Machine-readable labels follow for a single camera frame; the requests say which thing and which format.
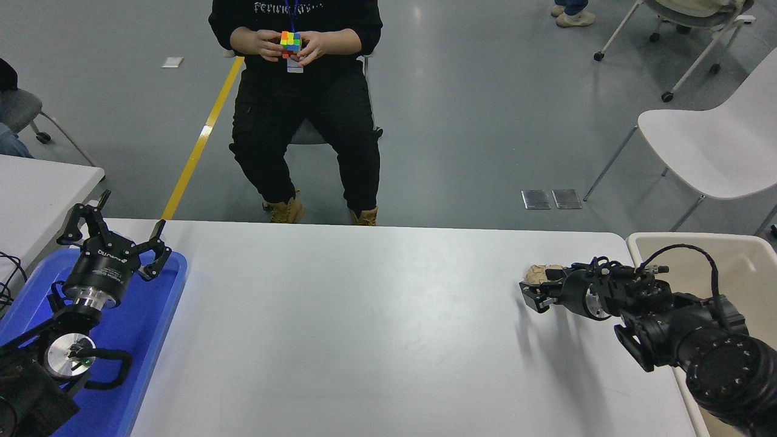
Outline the person's left hand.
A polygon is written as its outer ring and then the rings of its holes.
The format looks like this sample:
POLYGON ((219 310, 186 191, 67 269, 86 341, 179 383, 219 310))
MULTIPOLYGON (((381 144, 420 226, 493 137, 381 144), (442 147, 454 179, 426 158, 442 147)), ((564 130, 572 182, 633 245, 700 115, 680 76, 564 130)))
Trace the person's left hand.
POLYGON ((327 49, 328 32, 300 32, 300 50, 296 55, 297 65, 299 67, 308 66, 311 62, 325 55, 327 49))

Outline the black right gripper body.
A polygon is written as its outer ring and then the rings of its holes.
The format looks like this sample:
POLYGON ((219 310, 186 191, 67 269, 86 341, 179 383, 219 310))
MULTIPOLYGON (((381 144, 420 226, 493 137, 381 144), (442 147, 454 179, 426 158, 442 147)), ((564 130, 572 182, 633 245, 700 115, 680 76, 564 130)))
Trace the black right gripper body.
POLYGON ((563 305, 569 312, 578 315, 592 315, 588 305, 589 283, 585 279, 585 270, 565 271, 561 295, 558 304, 563 305))

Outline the person's right hand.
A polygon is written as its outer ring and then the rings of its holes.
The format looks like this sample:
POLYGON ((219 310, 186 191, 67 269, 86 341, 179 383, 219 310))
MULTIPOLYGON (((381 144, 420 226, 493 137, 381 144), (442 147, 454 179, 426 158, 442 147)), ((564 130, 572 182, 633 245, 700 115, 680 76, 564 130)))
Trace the person's right hand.
POLYGON ((269 62, 278 62, 282 57, 281 34, 274 30, 249 30, 243 53, 260 56, 269 62))

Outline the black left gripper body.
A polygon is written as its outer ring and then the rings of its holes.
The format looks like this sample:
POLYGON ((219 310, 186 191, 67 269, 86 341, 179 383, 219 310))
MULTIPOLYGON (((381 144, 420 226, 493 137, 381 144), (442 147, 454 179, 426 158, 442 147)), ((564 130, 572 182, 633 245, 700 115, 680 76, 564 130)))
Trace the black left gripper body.
POLYGON ((108 295, 124 295, 134 271, 139 269, 139 255, 126 254, 134 242, 121 235, 88 238, 74 268, 64 282, 64 293, 74 295, 75 290, 93 288, 108 295))

